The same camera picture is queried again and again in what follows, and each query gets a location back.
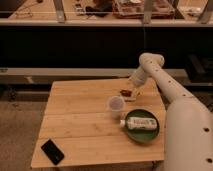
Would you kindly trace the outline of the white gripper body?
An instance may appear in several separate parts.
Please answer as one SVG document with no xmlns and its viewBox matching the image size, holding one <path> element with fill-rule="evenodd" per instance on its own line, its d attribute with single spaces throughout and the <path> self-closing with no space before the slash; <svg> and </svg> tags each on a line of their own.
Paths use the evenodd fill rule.
<svg viewBox="0 0 213 171">
<path fill-rule="evenodd" d="M 136 98 L 139 93 L 139 89 L 146 83 L 148 74 L 143 70 L 142 67 L 138 67 L 132 75 L 129 77 L 129 83 L 131 86 L 131 97 Z"/>
</svg>

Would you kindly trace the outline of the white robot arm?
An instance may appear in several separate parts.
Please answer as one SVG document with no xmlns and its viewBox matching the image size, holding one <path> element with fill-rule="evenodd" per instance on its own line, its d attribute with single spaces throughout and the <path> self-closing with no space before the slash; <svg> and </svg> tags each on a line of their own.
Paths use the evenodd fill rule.
<svg viewBox="0 0 213 171">
<path fill-rule="evenodd" d="M 162 55 L 142 53 L 139 67 L 129 78 L 135 92 L 151 76 L 170 102 L 165 119 L 163 171 L 213 171 L 213 114 L 164 71 L 163 65 Z"/>
</svg>

